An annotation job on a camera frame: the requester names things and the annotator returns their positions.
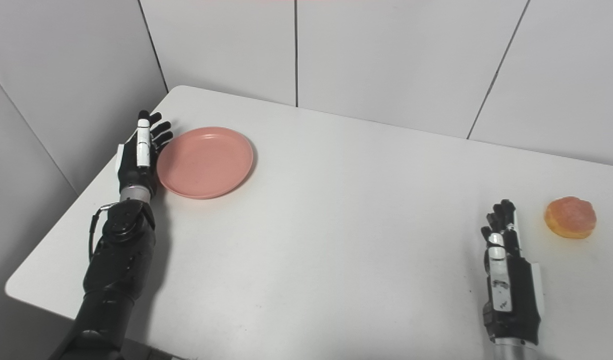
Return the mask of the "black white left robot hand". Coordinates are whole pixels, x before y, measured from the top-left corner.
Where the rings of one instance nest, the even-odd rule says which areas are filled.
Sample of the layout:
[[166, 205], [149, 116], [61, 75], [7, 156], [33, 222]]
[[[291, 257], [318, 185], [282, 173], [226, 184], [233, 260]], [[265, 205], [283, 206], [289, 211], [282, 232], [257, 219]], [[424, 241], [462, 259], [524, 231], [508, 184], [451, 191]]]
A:
[[117, 179], [119, 191], [130, 187], [144, 187], [151, 197], [157, 194], [157, 161], [174, 134], [170, 121], [160, 112], [141, 110], [137, 127], [129, 140], [117, 148]]

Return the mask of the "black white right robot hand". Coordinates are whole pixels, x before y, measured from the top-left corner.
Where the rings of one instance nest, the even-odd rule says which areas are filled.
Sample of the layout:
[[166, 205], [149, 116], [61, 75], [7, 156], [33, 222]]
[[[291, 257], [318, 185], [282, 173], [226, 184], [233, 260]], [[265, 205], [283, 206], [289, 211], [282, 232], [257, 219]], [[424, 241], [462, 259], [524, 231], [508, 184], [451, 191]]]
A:
[[485, 217], [488, 225], [481, 228], [488, 295], [482, 316], [493, 343], [512, 339], [538, 346], [544, 312], [541, 271], [523, 255], [516, 212], [514, 203], [503, 199], [492, 206]]

